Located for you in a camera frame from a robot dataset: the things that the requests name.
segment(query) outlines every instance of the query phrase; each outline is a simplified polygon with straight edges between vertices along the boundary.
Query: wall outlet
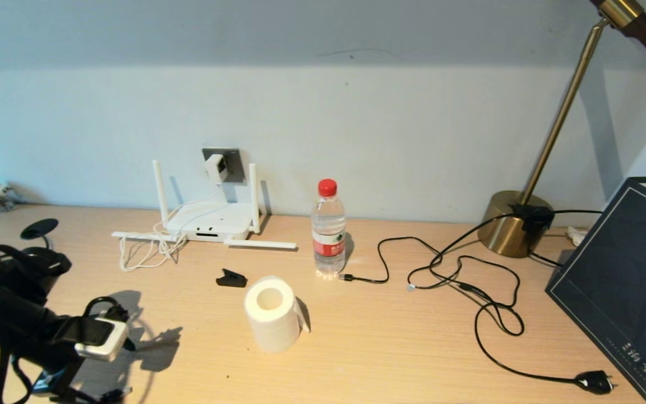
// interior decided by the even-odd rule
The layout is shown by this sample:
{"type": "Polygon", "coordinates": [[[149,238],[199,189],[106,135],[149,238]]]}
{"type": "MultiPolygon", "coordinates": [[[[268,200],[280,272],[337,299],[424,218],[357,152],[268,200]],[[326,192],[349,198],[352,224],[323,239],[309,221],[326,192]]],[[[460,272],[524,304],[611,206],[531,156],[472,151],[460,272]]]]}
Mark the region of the wall outlet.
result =
{"type": "Polygon", "coordinates": [[[238,149],[217,149],[208,148],[202,149],[203,158],[207,159],[213,154],[221,154],[223,161],[226,163],[228,176],[223,179],[223,182],[245,182],[246,174],[243,171],[243,162],[241,162],[241,153],[238,149]]]}

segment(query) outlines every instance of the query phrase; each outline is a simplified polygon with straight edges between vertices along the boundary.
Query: black cable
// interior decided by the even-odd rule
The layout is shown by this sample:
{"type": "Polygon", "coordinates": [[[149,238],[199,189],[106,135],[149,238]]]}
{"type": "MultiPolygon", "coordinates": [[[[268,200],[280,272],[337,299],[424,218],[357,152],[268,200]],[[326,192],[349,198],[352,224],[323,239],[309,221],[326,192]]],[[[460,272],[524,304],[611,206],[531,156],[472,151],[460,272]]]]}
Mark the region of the black cable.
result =
{"type": "Polygon", "coordinates": [[[598,214],[601,215],[604,212],[602,210],[587,210],[587,209],[564,209],[564,210],[553,210],[554,214],[598,214]]]}
{"type": "Polygon", "coordinates": [[[382,267],[385,268],[385,279],[367,279],[367,278],[358,278],[357,276],[353,276],[352,274],[343,274],[344,281],[364,281],[368,283],[385,283],[390,279],[390,271],[387,268],[387,263],[385,262],[385,258],[382,257],[382,252],[380,251],[380,246],[382,246],[384,243],[387,243],[388,241],[396,241],[396,240],[417,240],[420,243],[422,243],[424,246],[426,246],[429,250],[433,251],[433,253],[438,253],[438,250],[435,250],[433,246],[429,245],[423,240],[420,240],[418,237],[414,236],[405,236],[405,237],[390,237],[390,238],[385,238],[384,240],[380,240],[379,243],[377,243],[377,256],[380,257],[380,261],[382,262],[382,267]]]}
{"type": "MultiPolygon", "coordinates": [[[[7,338],[3,337],[6,337],[6,335],[0,333],[0,404],[5,404],[3,401],[4,385],[7,383],[8,361],[10,360],[11,356],[10,341],[7,338]]],[[[13,370],[15,371],[16,376],[18,376],[21,383],[26,388],[25,395],[15,401],[13,404],[24,404],[29,400],[31,391],[33,391],[33,386],[31,385],[29,378],[26,377],[26,374],[21,371],[21,368],[19,367],[19,358],[13,358],[11,360],[11,363],[13,365],[13,370]]]]}
{"type": "Polygon", "coordinates": [[[416,273],[417,271],[421,271],[423,269],[428,269],[428,271],[430,271],[430,273],[433,274],[433,276],[435,278],[440,279],[440,282],[434,283],[434,284],[429,284],[428,286],[416,286],[417,289],[434,289],[436,287],[441,287],[444,284],[449,283],[449,281],[451,281],[451,279],[454,276],[456,276],[457,273],[459,273],[459,271],[461,269],[460,265],[458,265],[458,269],[457,269],[456,273],[451,277],[444,277],[441,274],[438,274],[435,271],[433,271],[433,268],[435,268],[436,266],[438,266],[438,264],[440,264],[442,262],[443,256],[445,255],[445,253],[447,251],[449,251],[452,247],[457,245],[460,241],[464,240],[465,237],[471,235],[472,233],[475,233],[479,228],[484,227],[484,226],[488,225],[489,223],[492,223],[495,220],[498,220],[500,218],[513,217],[514,215],[515,214],[498,215],[498,217],[490,218],[490,219],[486,220],[485,222],[482,222],[482,223],[478,224],[476,227],[471,228],[470,230],[465,232],[462,236],[459,236],[457,238],[457,240],[450,243],[446,248],[443,248],[443,250],[438,251],[438,253],[434,256],[434,258],[431,259],[430,264],[428,264],[428,266],[425,266],[424,268],[417,268],[417,269],[414,269],[413,271],[410,271],[410,273],[408,273],[408,284],[413,284],[413,282],[410,281],[410,277],[412,276],[412,274],[416,273]]]}
{"type": "Polygon", "coordinates": [[[113,297],[100,296],[90,301],[89,304],[86,305],[86,309],[84,309],[83,317],[87,317],[87,315],[91,313],[91,310],[93,309],[94,305],[98,304],[99,302],[109,302],[113,306],[120,306],[120,304],[118,304],[118,301],[116,301],[116,299],[114,299],[113,297]]]}
{"type": "Polygon", "coordinates": [[[553,261],[552,259],[544,258],[544,256],[536,254],[533,251],[530,251],[528,253],[528,255],[533,256],[534,258],[540,259],[540,261],[545,261],[548,264],[553,264],[553,265],[558,266],[558,267],[563,267],[564,266],[563,264],[558,263],[558,261],[553,261]]]}
{"type": "MultiPolygon", "coordinates": [[[[598,214],[601,215],[603,212],[601,210],[586,210],[586,209],[565,209],[565,210],[553,210],[554,214],[598,214]]],[[[558,261],[553,261],[552,259],[545,258],[545,256],[536,254],[535,251],[530,251],[528,255],[533,256],[534,258],[545,261],[548,264],[553,264],[558,267],[563,267],[564,265],[558,263],[558,261]]]]}
{"type": "MultiPolygon", "coordinates": [[[[424,270],[424,269],[428,269],[428,270],[430,270],[430,271],[431,271],[431,273],[435,274],[435,272],[432,270],[432,268],[435,268],[435,267],[436,267],[436,266],[438,266],[440,263],[442,263],[442,261],[443,261],[443,255],[444,255],[448,250],[450,250],[454,245],[456,245],[457,243],[459,243],[459,241],[461,241],[461,240],[463,240],[465,237],[467,237],[467,236],[471,235],[472,233],[474,233],[474,232],[475,232],[476,230],[478,230],[479,228],[484,227],[484,226],[486,226],[487,224],[494,222],[495,220],[498,220],[498,219],[500,219],[500,218],[504,218],[504,217],[513,217],[514,215],[515,215],[515,214],[504,214],[504,215],[498,215],[498,217],[490,218],[490,219],[486,220],[485,222],[482,222],[482,223],[478,224],[476,227],[473,227],[473,228],[472,228],[472,229],[470,229],[467,233],[465,233],[464,235],[462,235],[462,236],[460,236],[459,238],[457,238],[457,240],[453,241],[449,246],[447,246],[445,249],[443,249],[443,251],[438,251],[438,250],[436,250],[433,246],[429,245],[428,243],[426,243],[426,242],[425,242],[425,241],[423,241],[423,240],[420,240],[420,238],[418,238],[418,237],[414,237],[414,236],[403,236],[403,237],[390,237],[390,238],[385,238],[384,240],[381,240],[379,243],[377,243],[377,255],[380,257],[380,261],[382,261],[382,266],[383,266],[383,267],[384,267],[384,269],[385,269],[385,279],[367,279],[367,278],[358,278],[357,276],[354,276],[353,274],[339,274],[339,275],[338,275],[338,277],[339,277],[339,279],[342,279],[343,281],[364,281],[364,282],[368,282],[368,283],[376,283],[376,284],[382,284],[382,283],[385,283],[385,282],[387,282],[387,281],[388,281],[388,279],[390,279],[390,271],[389,271],[389,269],[388,269],[388,267],[387,267],[387,263],[385,262],[385,259],[382,257],[382,253],[380,252],[380,246],[381,246],[383,243],[386,243],[386,242],[388,242],[388,241],[394,241],[394,240],[416,240],[416,241],[419,241],[420,243],[422,243],[422,245],[424,245],[425,247],[427,247],[429,250],[433,251],[433,253],[435,253],[436,255],[435,255],[435,258],[433,258],[433,259],[432,259],[432,261],[430,262],[430,264],[425,265],[425,266],[420,267],[420,268],[416,268],[416,269],[414,269],[412,272],[408,273],[408,284],[411,284],[411,282],[410,282],[410,277],[412,276],[412,274],[417,273],[418,271],[422,271],[422,270],[424,270]]],[[[446,282],[446,281],[440,281],[440,282],[438,282],[438,283],[436,283],[436,284],[432,284],[431,286],[416,286],[416,287],[418,287],[418,288],[420,288],[420,289],[433,289],[434,287],[443,286],[443,284],[445,284],[445,282],[446,282]]]]}
{"type": "MultiPolygon", "coordinates": [[[[566,214],[566,213],[591,213],[591,214],[599,214],[597,210],[558,210],[556,213],[561,213],[561,214],[566,214]]],[[[480,347],[480,350],[487,356],[488,359],[490,359],[495,365],[500,366],[501,368],[510,371],[511,373],[518,374],[520,376],[524,376],[526,378],[533,378],[533,379],[540,379],[540,380],[545,380],[549,382],[556,382],[556,383],[566,383],[566,384],[576,384],[579,388],[585,389],[585,391],[590,391],[591,393],[595,394],[607,394],[610,393],[613,389],[612,383],[610,383],[610,379],[608,378],[608,375],[604,371],[585,371],[585,373],[578,374],[575,376],[575,378],[555,378],[552,376],[544,376],[541,374],[533,374],[533,373],[525,373],[524,371],[520,370],[515,370],[513,368],[510,368],[510,366],[504,365],[500,361],[496,360],[494,356],[487,351],[485,346],[482,343],[482,340],[480,338],[479,334],[479,317],[482,312],[487,311],[490,313],[489,308],[492,307],[495,311],[495,314],[492,315],[493,319],[497,323],[498,327],[503,330],[503,332],[507,333],[508,335],[512,337],[520,337],[524,332],[525,332],[525,323],[523,322],[522,317],[518,312],[514,309],[515,304],[518,302],[518,291],[520,289],[520,277],[518,274],[513,271],[512,269],[502,265],[502,264],[497,264],[497,263],[492,263],[491,261],[486,261],[484,259],[476,258],[476,256],[471,256],[471,255],[461,255],[457,258],[457,268],[453,273],[449,274],[449,276],[444,276],[443,274],[436,273],[435,270],[433,270],[436,266],[442,263],[443,256],[448,253],[455,245],[457,245],[461,240],[464,240],[465,237],[471,235],[473,232],[478,230],[481,227],[484,227],[488,223],[494,222],[495,220],[498,220],[500,218],[504,217],[512,217],[515,214],[505,214],[505,215],[500,215],[499,217],[494,217],[490,218],[489,220],[486,220],[485,222],[480,223],[476,227],[470,229],[468,232],[465,232],[462,236],[459,236],[455,241],[452,241],[448,246],[443,248],[443,250],[437,251],[433,246],[429,245],[423,240],[420,240],[420,238],[413,237],[413,236],[405,236],[405,237],[395,237],[395,238],[386,238],[385,240],[380,241],[379,243],[379,255],[382,263],[384,264],[385,268],[385,273],[386,273],[386,278],[384,281],[387,281],[389,276],[387,264],[385,263],[385,259],[382,257],[382,253],[380,253],[380,245],[384,243],[385,241],[392,241],[392,240],[417,240],[423,245],[425,245],[429,250],[433,251],[435,253],[433,259],[431,259],[430,263],[426,266],[420,267],[413,269],[408,273],[408,284],[410,285],[410,289],[433,289],[435,287],[440,287],[443,286],[444,284],[448,284],[448,286],[451,286],[455,289],[457,289],[460,292],[463,293],[468,293],[474,296],[479,297],[479,299],[482,299],[483,303],[480,304],[480,309],[477,310],[477,313],[475,314],[475,321],[474,321],[474,333],[475,333],[475,339],[477,340],[477,345],[480,347]],[[505,271],[508,271],[508,273],[512,274],[515,277],[515,289],[513,289],[513,296],[512,296],[512,301],[509,304],[505,304],[504,302],[499,302],[495,301],[490,295],[487,294],[487,292],[483,291],[483,289],[480,289],[477,286],[474,286],[473,284],[469,284],[466,282],[462,281],[457,281],[458,275],[462,271],[463,263],[462,259],[474,259],[478,261],[479,263],[484,263],[488,264],[497,268],[504,269],[505,271]],[[428,269],[428,271],[439,281],[434,283],[434,284],[429,284],[428,286],[415,286],[411,281],[410,277],[424,269],[428,269]],[[513,332],[510,328],[505,325],[505,321],[502,318],[502,314],[500,312],[500,309],[507,310],[510,314],[515,317],[515,319],[518,321],[518,324],[520,324],[520,330],[518,332],[513,332]]],[[[357,279],[356,277],[352,277],[351,279],[346,278],[346,281],[352,281],[353,279],[357,279]]]]}

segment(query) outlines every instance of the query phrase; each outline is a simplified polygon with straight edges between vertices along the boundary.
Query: desk surface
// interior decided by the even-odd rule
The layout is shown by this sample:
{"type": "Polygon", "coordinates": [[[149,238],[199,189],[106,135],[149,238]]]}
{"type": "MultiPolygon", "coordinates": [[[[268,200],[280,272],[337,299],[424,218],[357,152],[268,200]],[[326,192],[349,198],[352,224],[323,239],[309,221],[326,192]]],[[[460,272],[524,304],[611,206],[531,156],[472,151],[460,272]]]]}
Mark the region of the desk surface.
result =
{"type": "MultiPolygon", "coordinates": [[[[271,217],[262,237],[296,241],[298,251],[190,242],[178,264],[169,261],[161,268],[132,273],[118,269],[118,240],[110,233],[148,231],[159,220],[154,210],[25,205],[0,214],[0,244],[32,245],[20,240],[19,233],[29,223],[47,217],[59,219],[51,239],[54,248],[73,263],[49,295],[49,309],[79,315],[93,297],[113,295],[136,310],[131,323],[136,340],[150,341],[164,333],[159,338],[164,342],[149,350],[122,351],[113,363],[87,361],[76,379],[87,393],[130,385],[133,393],[126,402],[135,403],[643,402],[546,296],[549,266],[531,259],[503,258],[477,242],[453,251],[441,270],[452,270],[455,259],[451,258],[464,253],[505,264],[523,281],[516,307],[525,320],[525,333],[508,337],[490,317],[484,317],[481,336],[488,350],[503,363],[529,373],[572,378],[581,371],[605,370],[620,385],[612,394],[594,396],[571,384],[522,378],[494,365],[475,342],[475,302],[451,287],[406,291],[408,271],[431,259],[430,251],[415,241],[384,245],[390,265],[387,284],[316,278],[310,225],[303,217],[271,217]],[[249,284],[269,274],[280,276],[307,305],[312,333],[302,334],[285,353],[259,351],[243,312],[246,290],[217,286],[215,278],[222,276],[221,268],[244,274],[249,284]],[[177,333],[178,346],[174,342],[177,333]]],[[[350,220],[354,250],[346,273],[383,276],[376,251],[382,238],[415,235],[439,248],[470,227],[350,220]]],[[[547,236],[538,253],[556,258],[570,248],[563,237],[547,236]]],[[[473,261],[466,263],[459,279],[501,301],[510,299],[514,286],[509,274],[473,261]]],[[[423,273],[413,281],[428,284],[433,279],[423,273]]],[[[31,379],[40,371],[29,363],[23,368],[31,379]]],[[[19,399],[22,392],[10,371],[5,401],[19,399]]],[[[47,401],[33,397],[31,402],[47,401]]]]}

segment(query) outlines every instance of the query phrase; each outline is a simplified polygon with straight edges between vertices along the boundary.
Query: wifi router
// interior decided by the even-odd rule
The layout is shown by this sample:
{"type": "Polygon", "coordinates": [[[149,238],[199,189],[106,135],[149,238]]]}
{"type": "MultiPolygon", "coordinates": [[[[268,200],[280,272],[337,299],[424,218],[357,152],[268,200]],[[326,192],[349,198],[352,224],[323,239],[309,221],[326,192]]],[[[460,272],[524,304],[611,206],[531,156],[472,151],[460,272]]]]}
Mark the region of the wifi router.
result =
{"type": "Polygon", "coordinates": [[[154,240],[177,242],[182,237],[192,241],[215,241],[230,246],[250,246],[295,250],[296,243],[281,241],[247,240],[248,235],[261,233],[259,212],[259,182],[256,177],[256,165],[248,165],[248,187],[251,190],[250,203],[235,203],[203,200],[185,204],[169,218],[164,182],[161,177],[161,166],[153,161],[156,191],[159,197],[161,222],[168,235],[136,235],[135,233],[113,232],[111,236],[131,238],[132,240],[154,240]]]}

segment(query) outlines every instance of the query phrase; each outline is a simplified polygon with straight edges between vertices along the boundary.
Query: desk lamp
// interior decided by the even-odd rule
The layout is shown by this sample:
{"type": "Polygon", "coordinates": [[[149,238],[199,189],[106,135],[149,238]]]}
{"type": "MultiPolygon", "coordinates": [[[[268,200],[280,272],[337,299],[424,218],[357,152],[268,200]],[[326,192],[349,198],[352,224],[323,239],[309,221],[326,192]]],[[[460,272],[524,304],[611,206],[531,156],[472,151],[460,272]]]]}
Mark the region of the desk lamp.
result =
{"type": "Polygon", "coordinates": [[[590,2],[597,7],[602,19],[592,26],[587,36],[579,62],[574,74],[572,74],[572,79],[567,86],[562,103],[553,121],[553,126],[550,129],[540,157],[535,163],[533,172],[530,174],[523,191],[500,191],[494,194],[490,199],[490,204],[482,218],[482,222],[500,215],[515,215],[495,220],[480,228],[477,232],[481,243],[500,255],[512,256],[512,258],[528,256],[530,251],[535,250],[537,243],[539,243],[548,227],[526,222],[523,217],[525,215],[535,215],[536,211],[543,215],[544,212],[548,212],[549,216],[551,210],[553,210],[545,200],[533,195],[533,191],[562,129],[587,65],[592,59],[592,54],[594,54],[595,47],[602,35],[602,30],[605,26],[612,25],[615,30],[620,31],[628,38],[636,39],[646,48],[646,13],[636,0],[590,0],[590,2]]]}

